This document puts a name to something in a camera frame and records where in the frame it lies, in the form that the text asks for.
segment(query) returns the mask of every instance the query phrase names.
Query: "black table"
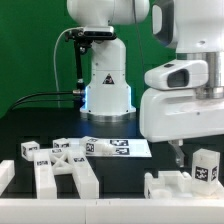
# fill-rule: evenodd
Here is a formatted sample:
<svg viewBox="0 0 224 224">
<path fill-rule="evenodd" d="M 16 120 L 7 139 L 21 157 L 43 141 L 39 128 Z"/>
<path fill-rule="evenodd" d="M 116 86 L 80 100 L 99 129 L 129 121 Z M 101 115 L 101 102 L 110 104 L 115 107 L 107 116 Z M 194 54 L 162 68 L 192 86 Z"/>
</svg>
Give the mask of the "black table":
<svg viewBox="0 0 224 224">
<path fill-rule="evenodd" d="M 20 145 L 36 141 L 41 148 L 52 148 L 58 138 L 130 138 L 142 139 L 137 118 L 119 123 L 97 123 L 80 119 L 72 108 L 21 108 L 0 119 L 0 160 L 15 160 L 15 177 L 3 193 L 3 198 L 36 198 L 33 163 L 21 157 Z M 188 164 L 179 168 L 175 153 L 167 142 L 149 143 L 152 158 L 88 157 L 100 183 L 100 198 L 143 198 L 144 174 L 154 177 L 159 170 L 180 170 L 191 173 L 192 154 L 200 148 L 221 152 L 220 181 L 224 184 L 224 136 L 189 139 L 182 147 Z M 79 198 L 71 175 L 56 176 L 58 198 Z"/>
</svg>

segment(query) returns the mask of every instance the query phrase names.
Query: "white block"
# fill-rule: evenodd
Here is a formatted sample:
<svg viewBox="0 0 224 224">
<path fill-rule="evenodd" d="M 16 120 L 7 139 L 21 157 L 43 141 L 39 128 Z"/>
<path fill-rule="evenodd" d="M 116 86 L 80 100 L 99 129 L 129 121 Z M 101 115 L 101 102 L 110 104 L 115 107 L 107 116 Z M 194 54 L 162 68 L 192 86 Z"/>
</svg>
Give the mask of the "white block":
<svg viewBox="0 0 224 224">
<path fill-rule="evenodd" d="M 72 176 L 80 198 L 99 198 L 99 182 L 82 150 L 69 150 L 68 161 L 73 166 Z"/>
<path fill-rule="evenodd" d="M 53 148 L 68 148 L 71 147 L 69 139 L 60 138 L 53 140 Z"/>
<path fill-rule="evenodd" d="M 33 152 L 40 149 L 40 145 L 35 142 L 24 142 L 21 144 L 21 155 L 28 161 L 33 161 Z"/>
<path fill-rule="evenodd" d="M 220 153 L 200 149 L 193 154 L 192 191 L 212 195 L 218 188 Z"/>
<path fill-rule="evenodd" d="M 192 197 L 190 174 L 180 171 L 159 171 L 159 177 L 145 174 L 145 198 Z"/>
<path fill-rule="evenodd" d="M 12 178 L 15 176 L 13 160 L 4 160 L 0 164 L 0 195 L 6 189 Z"/>
<path fill-rule="evenodd" d="M 34 153 L 34 171 L 37 198 L 57 199 L 57 187 L 47 151 Z"/>
<path fill-rule="evenodd" d="M 116 152 L 116 147 L 109 144 L 106 139 L 98 139 L 92 137 L 84 137 L 80 139 L 79 145 L 85 148 L 86 154 L 103 154 L 103 155 L 113 155 Z"/>
</svg>

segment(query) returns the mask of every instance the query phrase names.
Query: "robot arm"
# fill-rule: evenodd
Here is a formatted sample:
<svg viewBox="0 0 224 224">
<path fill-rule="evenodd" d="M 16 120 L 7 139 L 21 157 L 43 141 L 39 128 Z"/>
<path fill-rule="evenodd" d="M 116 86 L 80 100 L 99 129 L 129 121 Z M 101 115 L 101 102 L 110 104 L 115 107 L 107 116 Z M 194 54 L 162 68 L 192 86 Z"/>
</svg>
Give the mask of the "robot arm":
<svg viewBox="0 0 224 224">
<path fill-rule="evenodd" d="M 68 0 L 70 16 L 81 26 L 128 25 L 135 22 L 133 0 Z M 149 12 L 148 0 L 135 1 L 136 20 Z"/>
</svg>

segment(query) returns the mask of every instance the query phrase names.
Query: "white robot link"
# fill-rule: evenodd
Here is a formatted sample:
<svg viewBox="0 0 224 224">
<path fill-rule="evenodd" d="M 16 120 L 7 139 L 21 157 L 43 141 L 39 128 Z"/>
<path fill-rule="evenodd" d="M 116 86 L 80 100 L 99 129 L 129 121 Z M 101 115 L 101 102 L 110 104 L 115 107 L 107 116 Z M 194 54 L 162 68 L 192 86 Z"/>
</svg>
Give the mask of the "white robot link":
<svg viewBox="0 0 224 224">
<path fill-rule="evenodd" d="M 135 117 L 131 89 L 125 80 L 126 48 L 110 25 L 143 21 L 149 12 L 149 1 L 67 0 L 67 8 L 82 26 L 71 35 L 81 40 L 76 53 L 92 48 L 91 82 L 85 88 L 81 117 L 102 122 Z M 79 56 L 76 64 L 81 64 Z"/>
<path fill-rule="evenodd" d="M 183 139 L 224 133 L 223 8 L 223 0 L 152 6 L 153 34 L 176 48 L 176 60 L 145 74 L 151 88 L 141 100 L 140 131 L 150 142 L 170 141 L 178 151 Z"/>
</svg>

